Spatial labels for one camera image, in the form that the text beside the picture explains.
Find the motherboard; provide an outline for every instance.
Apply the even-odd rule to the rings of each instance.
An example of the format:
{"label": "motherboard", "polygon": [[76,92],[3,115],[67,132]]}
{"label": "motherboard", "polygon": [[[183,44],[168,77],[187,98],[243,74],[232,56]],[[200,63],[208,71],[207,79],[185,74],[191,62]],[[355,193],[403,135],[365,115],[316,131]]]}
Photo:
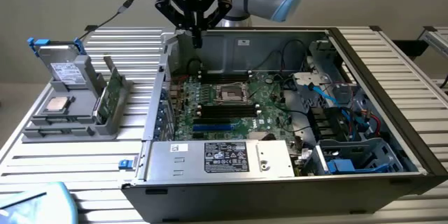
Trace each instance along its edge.
{"label": "motherboard", "polygon": [[291,115],[280,109],[285,99],[279,76],[256,73],[224,79],[196,76],[173,85],[175,139],[295,141]]}

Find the green circuit board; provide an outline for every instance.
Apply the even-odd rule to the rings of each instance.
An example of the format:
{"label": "green circuit board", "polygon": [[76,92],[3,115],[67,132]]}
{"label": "green circuit board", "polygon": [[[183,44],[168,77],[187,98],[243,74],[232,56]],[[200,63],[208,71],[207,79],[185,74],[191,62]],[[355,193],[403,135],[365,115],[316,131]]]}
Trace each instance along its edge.
{"label": "green circuit board", "polygon": [[[256,136],[272,133],[277,140],[295,140],[292,126],[284,124],[288,119],[288,113],[275,107],[269,98],[272,93],[277,92],[276,83],[265,83],[265,79],[273,79],[272,75],[259,73],[251,77],[247,83],[231,84],[201,84],[197,78],[189,77],[183,83],[183,93],[179,101],[184,103],[183,109],[177,110],[176,115],[176,136],[177,141],[192,140],[193,138],[193,119],[200,118],[196,115],[197,105],[235,105],[235,104],[259,104],[261,113],[255,118],[232,118],[232,131],[209,131],[204,134],[201,140],[231,140],[231,139],[255,139]],[[223,88],[232,90],[232,87],[241,87],[245,101],[225,101],[219,98]]]}

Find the black ram slot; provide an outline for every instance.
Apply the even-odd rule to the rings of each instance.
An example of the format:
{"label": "black ram slot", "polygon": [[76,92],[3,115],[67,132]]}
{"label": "black ram slot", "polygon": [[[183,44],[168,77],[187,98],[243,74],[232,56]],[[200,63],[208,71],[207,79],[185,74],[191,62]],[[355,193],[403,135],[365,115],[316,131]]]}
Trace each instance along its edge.
{"label": "black ram slot", "polygon": [[193,119],[193,124],[231,124],[228,118],[199,118]]}
{"label": "black ram slot", "polygon": [[255,118],[257,110],[253,105],[203,106],[203,118]]}
{"label": "black ram slot", "polygon": [[201,84],[228,84],[235,82],[247,82],[247,74],[204,74]]}

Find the sticker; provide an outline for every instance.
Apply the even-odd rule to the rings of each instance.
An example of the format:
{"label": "sticker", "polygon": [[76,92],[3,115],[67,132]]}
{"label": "sticker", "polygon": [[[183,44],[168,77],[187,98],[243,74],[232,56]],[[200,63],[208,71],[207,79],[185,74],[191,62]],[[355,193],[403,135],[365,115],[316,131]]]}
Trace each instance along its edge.
{"label": "sticker", "polygon": [[239,43],[239,46],[249,46],[251,45],[251,40],[248,40],[248,39],[239,39],[237,43]]}
{"label": "sticker", "polygon": [[188,144],[172,144],[169,151],[171,152],[187,152]]}
{"label": "sticker", "polygon": [[73,63],[51,63],[51,66],[64,84],[85,84],[83,74]]}
{"label": "sticker", "polygon": [[207,173],[248,172],[245,142],[204,143],[204,170]]}

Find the warning label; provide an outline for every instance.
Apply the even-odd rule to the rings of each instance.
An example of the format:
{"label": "warning label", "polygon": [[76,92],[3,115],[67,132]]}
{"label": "warning label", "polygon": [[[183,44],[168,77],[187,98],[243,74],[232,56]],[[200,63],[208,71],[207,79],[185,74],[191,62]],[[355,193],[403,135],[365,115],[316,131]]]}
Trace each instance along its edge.
{"label": "warning label", "polygon": [[64,84],[84,84],[85,79],[73,63],[51,64],[59,79]]}
{"label": "warning label", "polygon": [[207,173],[249,171],[245,142],[204,143],[204,170]]}

